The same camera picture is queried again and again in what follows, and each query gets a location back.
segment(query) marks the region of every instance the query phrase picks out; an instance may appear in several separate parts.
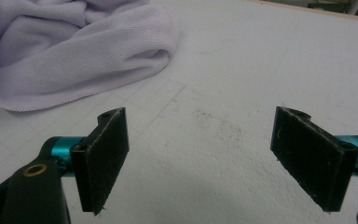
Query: white surface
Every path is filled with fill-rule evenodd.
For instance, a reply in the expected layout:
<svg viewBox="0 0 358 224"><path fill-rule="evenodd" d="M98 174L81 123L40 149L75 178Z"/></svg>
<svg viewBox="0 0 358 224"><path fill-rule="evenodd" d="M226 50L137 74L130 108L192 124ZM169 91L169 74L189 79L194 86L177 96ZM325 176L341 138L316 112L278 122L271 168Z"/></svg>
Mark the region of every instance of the white surface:
<svg viewBox="0 0 358 224"><path fill-rule="evenodd" d="M130 86L33 113L0 109L0 181L54 135L126 106L131 152L105 208L73 223L355 223L358 178L326 214L269 150L277 105L358 134L358 21L257 2L159 1L182 22L172 63Z"/></svg>

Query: clamp jaw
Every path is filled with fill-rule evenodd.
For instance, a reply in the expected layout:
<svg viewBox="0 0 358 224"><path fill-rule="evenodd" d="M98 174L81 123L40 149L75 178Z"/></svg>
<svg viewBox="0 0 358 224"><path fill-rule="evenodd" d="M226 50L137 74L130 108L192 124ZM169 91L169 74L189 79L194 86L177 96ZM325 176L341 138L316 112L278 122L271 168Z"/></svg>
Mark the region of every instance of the clamp jaw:
<svg viewBox="0 0 358 224"><path fill-rule="evenodd" d="M340 210L351 176L358 176L358 135L333 136L310 115L277 107L271 150L325 212Z"/></svg>
<svg viewBox="0 0 358 224"><path fill-rule="evenodd" d="M129 151L125 108L98 117L86 137L52 137L0 184L0 223L71 223L62 176L75 176L84 212L101 212Z"/></svg>

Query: screw hole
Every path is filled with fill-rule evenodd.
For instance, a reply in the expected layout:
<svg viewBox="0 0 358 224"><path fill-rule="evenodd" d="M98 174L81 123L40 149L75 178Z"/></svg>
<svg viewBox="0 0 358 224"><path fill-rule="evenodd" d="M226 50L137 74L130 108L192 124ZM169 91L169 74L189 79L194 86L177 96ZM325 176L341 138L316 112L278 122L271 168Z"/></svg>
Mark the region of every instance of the screw hole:
<svg viewBox="0 0 358 224"><path fill-rule="evenodd" d="M341 146L345 149L352 149L353 145L350 143L346 143L346 142L341 142Z"/></svg>
<svg viewBox="0 0 358 224"><path fill-rule="evenodd" d="M296 112L296 116L304 118L304 117L306 117L306 114L302 113L302 112Z"/></svg>
<svg viewBox="0 0 358 224"><path fill-rule="evenodd" d="M27 177L33 177L42 174L47 169L48 167L46 166L46 164L41 163L28 167L27 169L24 170L22 174Z"/></svg>
<svg viewBox="0 0 358 224"><path fill-rule="evenodd" d="M87 150L87 146L86 145L77 145L74 148L75 151L86 151Z"/></svg>

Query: white towel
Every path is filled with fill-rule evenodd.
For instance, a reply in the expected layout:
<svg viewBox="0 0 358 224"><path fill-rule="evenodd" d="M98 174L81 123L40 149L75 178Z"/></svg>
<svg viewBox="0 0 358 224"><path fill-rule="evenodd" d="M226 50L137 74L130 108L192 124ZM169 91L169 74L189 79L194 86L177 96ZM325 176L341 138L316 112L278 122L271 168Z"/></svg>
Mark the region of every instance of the white towel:
<svg viewBox="0 0 358 224"><path fill-rule="evenodd" d="M0 0L0 106L28 111L151 77L179 21L144 0Z"/></svg>

